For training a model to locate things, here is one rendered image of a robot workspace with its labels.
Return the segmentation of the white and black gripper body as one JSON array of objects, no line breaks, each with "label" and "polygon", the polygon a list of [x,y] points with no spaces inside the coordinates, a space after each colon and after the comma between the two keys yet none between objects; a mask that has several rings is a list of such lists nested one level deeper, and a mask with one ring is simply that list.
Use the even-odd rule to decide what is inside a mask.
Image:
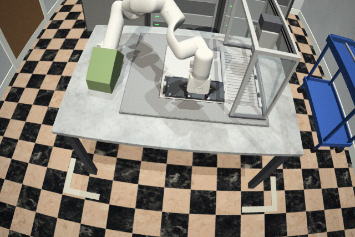
[{"label": "white and black gripper body", "polygon": [[191,73],[187,80],[187,92],[196,94],[208,94],[210,90],[211,76],[207,80],[197,80]]}]

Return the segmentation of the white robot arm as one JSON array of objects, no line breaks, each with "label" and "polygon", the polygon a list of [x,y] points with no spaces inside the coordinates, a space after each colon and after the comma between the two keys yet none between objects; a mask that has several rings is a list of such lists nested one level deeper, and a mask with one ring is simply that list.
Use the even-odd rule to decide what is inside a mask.
[{"label": "white robot arm", "polygon": [[189,69],[189,72],[197,80],[207,80],[210,75],[214,54],[200,36],[181,42],[176,40],[174,32],[185,22],[185,16],[174,0],[115,1],[111,7],[104,41],[101,44],[97,44],[97,47],[118,50],[124,27],[123,18],[132,21],[144,16],[146,13],[160,13],[162,15],[168,25],[166,39],[175,57],[184,60],[194,56],[194,60],[190,61],[190,68],[192,69]]}]

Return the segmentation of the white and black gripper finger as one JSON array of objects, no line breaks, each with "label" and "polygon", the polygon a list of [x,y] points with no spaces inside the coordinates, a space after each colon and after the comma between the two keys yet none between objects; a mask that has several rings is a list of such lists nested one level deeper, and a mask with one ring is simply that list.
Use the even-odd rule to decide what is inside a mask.
[{"label": "white and black gripper finger", "polygon": [[209,93],[208,94],[205,94],[205,100],[207,100],[207,98],[209,97],[209,95],[211,94],[211,93],[213,93],[214,91],[216,91],[217,90],[217,88],[214,86],[214,85],[212,85],[212,84],[210,84],[210,90],[209,90]]},{"label": "white and black gripper finger", "polygon": [[[179,87],[181,88],[181,90],[184,91],[184,93],[185,93],[184,96],[186,96],[186,98],[187,98],[188,92],[187,92],[187,86],[186,85],[187,85],[187,82],[179,83]],[[186,86],[186,87],[184,87],[184,86]]]}]

